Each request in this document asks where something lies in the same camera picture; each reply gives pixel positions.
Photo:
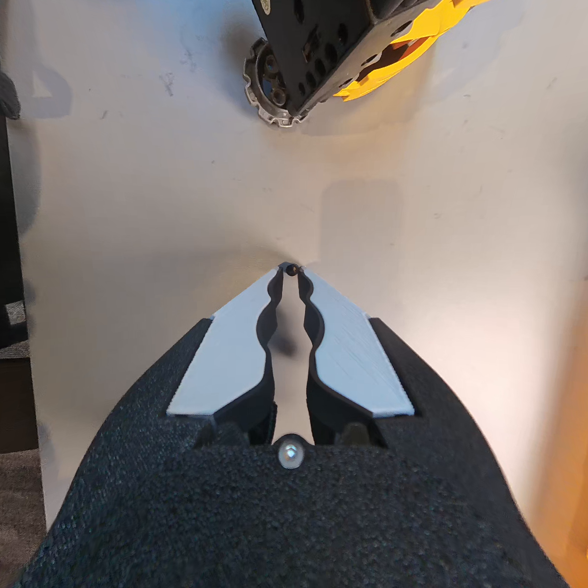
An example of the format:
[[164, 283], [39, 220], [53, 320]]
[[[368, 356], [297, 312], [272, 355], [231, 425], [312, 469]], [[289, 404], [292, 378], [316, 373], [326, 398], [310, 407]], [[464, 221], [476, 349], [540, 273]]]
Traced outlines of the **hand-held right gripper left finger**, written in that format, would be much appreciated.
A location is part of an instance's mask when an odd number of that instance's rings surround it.
[[166, 416], [207, 420], [214, 428], [233, 423], [252, 445], [272, 442], [277, 407], [269, 341], [283, 273], [272, 269], [210, 317]]

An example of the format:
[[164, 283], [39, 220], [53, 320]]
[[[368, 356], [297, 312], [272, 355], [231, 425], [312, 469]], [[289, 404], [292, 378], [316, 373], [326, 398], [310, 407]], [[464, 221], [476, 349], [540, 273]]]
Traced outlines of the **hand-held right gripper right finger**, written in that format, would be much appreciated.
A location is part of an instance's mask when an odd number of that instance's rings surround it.
[[413, 417], [371, 317], [318, 274], [298, 270], [312, 344], [306, 405], [315, 445], [386, 445], [377, 423]]

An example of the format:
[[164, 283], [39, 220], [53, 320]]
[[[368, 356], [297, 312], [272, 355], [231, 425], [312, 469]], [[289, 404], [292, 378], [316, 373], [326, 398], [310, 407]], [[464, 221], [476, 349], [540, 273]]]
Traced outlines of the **yellow brick toy truck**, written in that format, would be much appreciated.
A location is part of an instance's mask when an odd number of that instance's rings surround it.
[[419, 59], [484, 1], [253, 1], [266, 38], [243, 67], [268, 124], [290, 128], [329, 98], [361, 98]]

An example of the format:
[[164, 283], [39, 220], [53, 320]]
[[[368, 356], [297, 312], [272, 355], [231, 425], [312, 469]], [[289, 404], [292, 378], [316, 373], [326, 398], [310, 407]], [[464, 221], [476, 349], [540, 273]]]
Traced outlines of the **pale grey desk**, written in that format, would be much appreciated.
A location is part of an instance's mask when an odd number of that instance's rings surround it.
[[47, 525], [115, 403], [280, 262], [381, 318], [587, 574], [587, 1], [489, 1], [372, 94], [264, 124], [250, 1], [3, 1]]

